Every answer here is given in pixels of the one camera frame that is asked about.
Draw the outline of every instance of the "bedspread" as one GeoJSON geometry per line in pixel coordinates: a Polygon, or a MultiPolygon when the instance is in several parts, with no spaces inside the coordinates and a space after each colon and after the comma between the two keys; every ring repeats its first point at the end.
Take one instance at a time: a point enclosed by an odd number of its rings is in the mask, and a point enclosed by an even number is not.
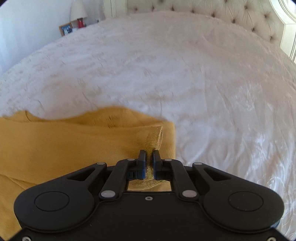
{"type": "Polygon", "coordinates": [[[265,185],[296,238],[296,65],[243,28],[203,15],[138,14],[91,25],[0,77],[0,115],[125,106],[172,121],[177,159],[265,185]]]}

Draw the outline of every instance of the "lamp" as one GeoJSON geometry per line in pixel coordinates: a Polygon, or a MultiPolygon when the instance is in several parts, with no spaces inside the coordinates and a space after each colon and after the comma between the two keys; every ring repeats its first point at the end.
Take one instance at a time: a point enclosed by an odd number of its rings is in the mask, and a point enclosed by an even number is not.
{"type": "Polygon", "coordinates": [[[82,0],[76,0],[71,6],[70,21],[78,21],[78,28],[83,28],[83,19],[87,18],[87,13],[82,0]]]}

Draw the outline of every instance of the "tufted headboard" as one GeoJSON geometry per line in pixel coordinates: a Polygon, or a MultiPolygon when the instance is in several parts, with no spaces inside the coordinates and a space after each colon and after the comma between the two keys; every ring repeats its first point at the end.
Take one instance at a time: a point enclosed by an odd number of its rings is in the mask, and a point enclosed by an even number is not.
{"type": "Polygon", "coordinates": [[[282,13],[281,7],[278,7],[279,1],[281,0],[104,0],[104,7],[106,17],[163,10],[212,16],[256,33],[281,47],[294,59],[296,22],[282,13]]]}

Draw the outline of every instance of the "red lamp base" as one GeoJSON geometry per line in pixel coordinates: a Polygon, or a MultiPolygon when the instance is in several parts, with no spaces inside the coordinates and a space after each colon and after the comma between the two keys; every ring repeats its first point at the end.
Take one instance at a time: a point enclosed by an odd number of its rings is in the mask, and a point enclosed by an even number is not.
{"type": "Polygon", "coordinates": [[[77,19],[77,23],[78,23],[78,28],[83,28],[84,27],[83,18],[77,19]]]}

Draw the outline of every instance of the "folded yellow garment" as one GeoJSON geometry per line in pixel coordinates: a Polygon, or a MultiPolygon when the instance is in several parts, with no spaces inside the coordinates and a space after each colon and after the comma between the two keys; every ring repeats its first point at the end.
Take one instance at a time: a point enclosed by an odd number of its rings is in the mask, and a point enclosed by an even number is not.
{"type": "MultiPolygon", "coordinates": [[[[96,162],[137,158],[141,149],[148,157],[159,149],[163,158],[175,158],[174,124],[121,107],[62,120],[26,111],[0,118],[0,236],[9,239],[20,229],[13,203],[25,189],[96,162]]],[[[129,189],[170,190],[169,182],[152,180],[151,167],[146,177],[129,189]]]]}

